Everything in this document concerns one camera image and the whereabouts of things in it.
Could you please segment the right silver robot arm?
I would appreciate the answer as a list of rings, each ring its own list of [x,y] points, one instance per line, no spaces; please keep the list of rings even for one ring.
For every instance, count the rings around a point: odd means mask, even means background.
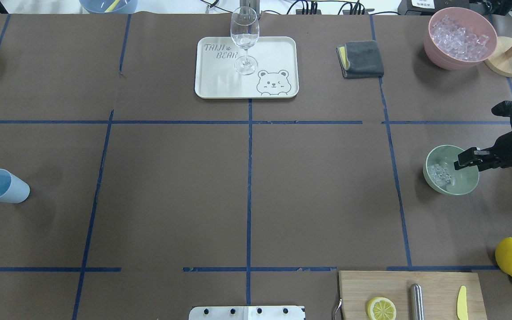
[[[455,170],[476,166],[480,172],[494,168],[512,168],[512,131],[498,137],[492,147],[471,147],[457,156]]]

